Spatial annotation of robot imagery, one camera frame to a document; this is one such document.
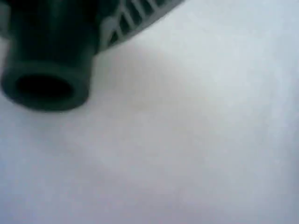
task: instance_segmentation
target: vent slot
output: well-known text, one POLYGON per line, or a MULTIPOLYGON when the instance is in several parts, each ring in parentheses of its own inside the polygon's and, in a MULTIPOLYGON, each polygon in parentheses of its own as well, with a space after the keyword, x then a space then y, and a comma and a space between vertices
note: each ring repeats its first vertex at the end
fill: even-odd
POLYGON ((152 15, 154 13, 154 9, 151 7, 148 0, 139 0, 139 1, 146 15, 152 15))
POLYGON ((140 15, 140 12, 134 5, 134 3, 132 1, 127 1, 126 7, 128 10, 128 13, 131 15, 132 20, 135 23, 135 25, 137 25, 137 26, 140 25, 142 23, 142 17, 140 15))
POLYGON ((165 5, 165 3, 167 2, 167 0, 155 0, 157 6, 161 7, 163 5, 165 5))
POLYGON ((111 35, 108 46, 115 44, 118 40, 119 40, 119 37, 118 37, 116 31, 114 31, 111 35))
POLYGON ((120 27, 121 27, 122 33, 124 35, 126 35, 126 34, 128 34, 128 32, 130 32, 130 25, 129 25, 127 19, 125 18, 124 14, 121 15, 120 27))

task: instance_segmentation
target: white backdrop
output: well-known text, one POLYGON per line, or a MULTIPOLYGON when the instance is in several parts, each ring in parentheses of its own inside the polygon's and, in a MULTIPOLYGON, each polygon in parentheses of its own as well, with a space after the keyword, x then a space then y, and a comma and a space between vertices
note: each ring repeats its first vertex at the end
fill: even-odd
POLYGON ((298 62, 299 1, 188 0, 85 106, 0 96, 0 223, 297 224, 298 62))

